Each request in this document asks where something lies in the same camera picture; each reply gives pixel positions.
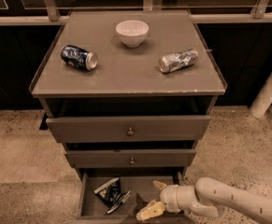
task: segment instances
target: white pole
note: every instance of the white pole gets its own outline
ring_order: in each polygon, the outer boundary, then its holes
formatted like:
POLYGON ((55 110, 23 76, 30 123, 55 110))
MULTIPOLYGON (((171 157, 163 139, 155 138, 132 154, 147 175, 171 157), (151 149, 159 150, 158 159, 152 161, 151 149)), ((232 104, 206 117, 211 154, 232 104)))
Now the white pole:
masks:
POLYGON ((260 118, 272 104, 272 73, 250 107, 250 112, 260 118))

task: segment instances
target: dark blue can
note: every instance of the dark blue can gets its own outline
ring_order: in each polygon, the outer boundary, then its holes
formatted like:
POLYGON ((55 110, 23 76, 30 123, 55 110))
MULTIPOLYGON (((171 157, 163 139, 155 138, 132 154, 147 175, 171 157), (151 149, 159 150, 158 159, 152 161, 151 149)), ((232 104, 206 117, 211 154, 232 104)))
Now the dark blue can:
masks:
POLYGON ((61 58, 74 67, 88 71, 93 70, 98 62, 96 53, 72 45, 62 48, 61 58))

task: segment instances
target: dresser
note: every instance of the dresser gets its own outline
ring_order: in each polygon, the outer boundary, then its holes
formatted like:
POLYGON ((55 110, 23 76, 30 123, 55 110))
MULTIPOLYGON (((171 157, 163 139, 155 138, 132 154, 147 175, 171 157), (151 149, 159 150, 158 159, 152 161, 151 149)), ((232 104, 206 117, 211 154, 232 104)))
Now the dresser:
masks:
MULTIPOLYGON (((186 10, 74 11, 56 37, 31 85, 48 115, 56 142, 82 180, 79 222, 136 223, 135 214, 158 198, 153 180, 180 183, 209 124, 211 107, 226 86, 186 10), (128 49, 115 32, 121 21, 150 27, 145 42, 128 49), (61 60, 75 45, 98 56, 93 71, 61 60), (196 49, 199 61, 162 74, 159 59, 196 49), (93 191, 112 177, 129 200, 111 216, 93 191)), ((154 223, 190 223, 166 214, 154 223)))

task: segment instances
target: cabinet top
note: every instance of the cabinet top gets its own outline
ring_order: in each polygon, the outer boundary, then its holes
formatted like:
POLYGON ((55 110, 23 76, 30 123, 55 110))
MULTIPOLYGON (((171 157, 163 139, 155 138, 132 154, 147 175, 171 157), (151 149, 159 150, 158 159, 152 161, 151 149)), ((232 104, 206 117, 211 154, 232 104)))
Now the cabinet top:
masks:
POLYGON ((224 80, 216 70, 186 11, 72 12, 32 94, 38 98, 221 95, 224 80), (128 49, 116 35, 121 21, 150 27, 138 48, 128 49), (61 49, 75 45, 98 55, 90 72, 67 65, 61 49), (188 68, 162 74, 159 59, 187 49, 199 52, 188 68))

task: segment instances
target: floor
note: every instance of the floor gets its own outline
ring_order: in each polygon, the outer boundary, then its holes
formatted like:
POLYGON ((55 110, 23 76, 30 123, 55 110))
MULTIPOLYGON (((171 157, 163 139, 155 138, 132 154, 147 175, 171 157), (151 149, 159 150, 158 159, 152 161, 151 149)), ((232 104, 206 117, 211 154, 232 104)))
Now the floor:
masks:
MULTIPOLYGON (((42 110, 0 111, 0 223, 71 223, 81 183, 60 144, 38 129, 42 110)), ((256 119, 245 106, 215 106, 185 185, 209 176, 272 198, 272 106, 256 119)), ((227 209, 200 224, 255 223, 227 209)))

